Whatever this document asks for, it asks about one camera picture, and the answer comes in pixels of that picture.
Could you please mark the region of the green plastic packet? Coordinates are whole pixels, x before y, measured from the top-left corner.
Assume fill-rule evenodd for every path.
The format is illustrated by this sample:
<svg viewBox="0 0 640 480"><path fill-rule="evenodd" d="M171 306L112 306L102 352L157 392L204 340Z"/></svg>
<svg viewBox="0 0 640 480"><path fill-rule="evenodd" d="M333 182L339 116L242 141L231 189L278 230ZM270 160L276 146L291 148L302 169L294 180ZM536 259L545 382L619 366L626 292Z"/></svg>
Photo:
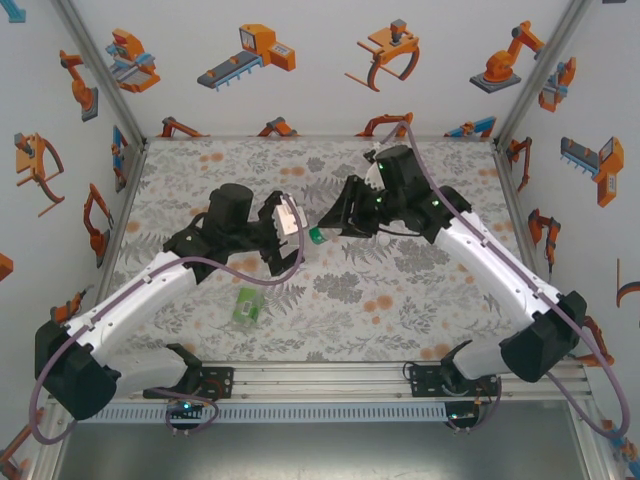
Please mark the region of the green plastic packet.
<svg viewBox="0 0 640 480"><path fill-rule="evenodd" d="M248 333L257 328L264 307L265 297L262 289L242 287L234 304L231 316L231 330Z"/></svg>

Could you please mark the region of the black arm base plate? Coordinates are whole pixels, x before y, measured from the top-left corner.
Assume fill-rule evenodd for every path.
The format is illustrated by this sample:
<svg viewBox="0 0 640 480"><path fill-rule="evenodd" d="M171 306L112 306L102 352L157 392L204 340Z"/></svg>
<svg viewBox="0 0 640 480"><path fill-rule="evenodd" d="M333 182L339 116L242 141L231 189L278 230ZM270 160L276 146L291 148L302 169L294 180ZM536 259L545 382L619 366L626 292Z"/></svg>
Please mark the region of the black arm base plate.
<svg viewBox="0 0 640 480"><path fill-rule="evenodd" d="M436 398L445 396L443 378L439 365L421 365L406 362L402 374L409 383L413 398Z"/></svg>
<svg viewBox="0 0 640 480"><path fill-rule="evenodd" d="M230 399L234 386L234 374L235 369L230 366L204 367L201 371L197 394L212 400Z"/></svg>

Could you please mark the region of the small controller board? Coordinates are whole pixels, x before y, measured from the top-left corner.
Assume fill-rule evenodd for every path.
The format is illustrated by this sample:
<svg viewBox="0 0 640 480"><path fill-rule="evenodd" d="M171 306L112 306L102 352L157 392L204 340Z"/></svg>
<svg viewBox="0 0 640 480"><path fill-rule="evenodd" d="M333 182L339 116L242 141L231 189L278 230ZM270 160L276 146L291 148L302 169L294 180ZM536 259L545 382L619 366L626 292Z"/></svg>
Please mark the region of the small controller board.
<svg viewBox="0 0 640 480"><path fill-rule="evenodd" d="M453 423L475 424L479 420L480 412L475 406L448 404L446 415L448 420Z"/></svg>
<svg viewBox="0 0 640 480"><path fill-rule="evenodd" d="M189 400L173 400L167 405L170 418L196 419L202 415L204 405Z"/></svg>

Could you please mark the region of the long slotted aluminium rail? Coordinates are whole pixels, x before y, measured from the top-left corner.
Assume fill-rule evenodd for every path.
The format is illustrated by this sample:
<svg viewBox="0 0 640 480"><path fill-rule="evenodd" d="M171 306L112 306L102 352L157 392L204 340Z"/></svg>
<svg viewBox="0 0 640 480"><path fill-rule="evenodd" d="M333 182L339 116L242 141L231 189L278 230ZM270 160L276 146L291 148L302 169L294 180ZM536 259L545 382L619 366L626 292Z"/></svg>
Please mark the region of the long slotted aluminium rail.
<svg viewBox="0 0 640 480"><path fill-rule="evenodd" d="M202 367L235 369L230 399L234 401L355 401L410 400L409 383L402 374L404 362L206 363ZM501 393L506 400L562 400L560 389L548 377L527 383L513 374L468 381L451 390L443 380L445 396L422 399L455 401Z"/></svg>

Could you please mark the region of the aluminium side rail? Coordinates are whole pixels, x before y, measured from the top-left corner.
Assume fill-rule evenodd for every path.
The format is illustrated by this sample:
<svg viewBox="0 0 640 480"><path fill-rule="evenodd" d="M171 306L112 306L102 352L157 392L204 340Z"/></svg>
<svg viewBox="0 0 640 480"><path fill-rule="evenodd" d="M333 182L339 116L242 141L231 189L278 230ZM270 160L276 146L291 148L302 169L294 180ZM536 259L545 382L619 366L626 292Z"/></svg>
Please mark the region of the aluminium side rail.
<svg viewBox="0 0 640 480"><path fill-rule="evenodd" d="M133 157L130 176L126 187L126 195L124 196L124 203L118 217L116 228L111 237L110 246L108 247L103 275L96 294L96 303L100 303L104 300L109 293L109 286L118 261L121 243L126 231L126 225L130 217L142 170L146 161L148 146L149 144L144 142L142 146L135 151L135 155Z"/></svg>
<svg viewBox="0 0 640 480"><path fill-rule="evenodd" d="M537 260L536 249L528 229L527 217L520 204L516 184L510 172L507 157L498 146L494 145L493 150L498 177L513 224L521 262L537 277L549 281L548 273L539 265L539 261Z"/></svg>

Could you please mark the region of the thin aluminium edge rail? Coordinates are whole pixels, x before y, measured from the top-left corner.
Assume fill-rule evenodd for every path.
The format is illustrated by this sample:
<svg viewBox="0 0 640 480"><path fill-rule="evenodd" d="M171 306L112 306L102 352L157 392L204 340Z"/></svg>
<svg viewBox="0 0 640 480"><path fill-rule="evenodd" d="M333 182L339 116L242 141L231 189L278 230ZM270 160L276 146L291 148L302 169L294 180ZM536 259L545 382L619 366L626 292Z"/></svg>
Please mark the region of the thin aluminium edge rail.
<svg viewBox="0 0 640 480"><path fill-rule="evenodd" d="M467 142L467 143L492 143L495 142L496 138L493 137L478 137L478 136L469 136L469 137L444 137L443 135L415 135L414 139L418 142ZM252 136L252 135L213 135L213 136L204 136L204 137L188 137L188 136L178 136L178 137L156 137L149 136L146 138L147 144L160 143L160 142L214 142L214 141L269 141L269 142L302 142L302 141L358 141L358 142L366 142L366 141L382 141L384 140L383 136L374 136L374 137L358 137L354 135L298 135L292 137L280 137L277 135L271 135L267 137L260 136Z"/></svg>

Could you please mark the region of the clear bottle dark green label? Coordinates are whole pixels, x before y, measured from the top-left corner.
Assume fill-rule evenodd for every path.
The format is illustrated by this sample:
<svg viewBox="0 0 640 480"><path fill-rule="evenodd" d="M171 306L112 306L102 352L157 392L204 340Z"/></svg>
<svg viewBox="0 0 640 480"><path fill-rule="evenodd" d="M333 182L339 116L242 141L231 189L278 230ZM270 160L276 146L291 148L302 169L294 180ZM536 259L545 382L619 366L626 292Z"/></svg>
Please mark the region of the clear bottle dark green label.
<svg viewBox="0 0 640 480"><path fill-rule="evenodd" d="M328 250L333 240L341 237L341 228L315 226L305 231L303 259L305 263L317 262Z"/></svg>

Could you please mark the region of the aluminium frame post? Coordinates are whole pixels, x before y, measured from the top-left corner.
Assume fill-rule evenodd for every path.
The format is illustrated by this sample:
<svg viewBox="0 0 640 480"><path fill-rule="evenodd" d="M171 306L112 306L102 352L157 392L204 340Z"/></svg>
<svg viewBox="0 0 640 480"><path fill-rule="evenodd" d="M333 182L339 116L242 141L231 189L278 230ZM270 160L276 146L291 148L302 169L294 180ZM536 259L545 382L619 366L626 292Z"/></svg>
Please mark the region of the aluminium frame post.
<svg viewBox="0 0 640 480"><path fill-rule="evenodd" d="M593 2L594 0L569 1L548 38L539 59L536 61L530 76L525 81L522 91L517 96L513 107L504 120L496 140L497 149L505 149L510 143L518 126L534 104L552 68L559 61L560 54L568 45Z"/></svg>
<svg viewBox="0 0 640 480"><path fill-rule="evenodd" d="M71 36L80 55L94 75L98 86L107 97L116 116L121 121L128 139L142 151L146 145L146 136L142 132L132 110L127 105L115 80L112 78L106 61L98 45L86 26L73 0L48 0Z"/></svg>

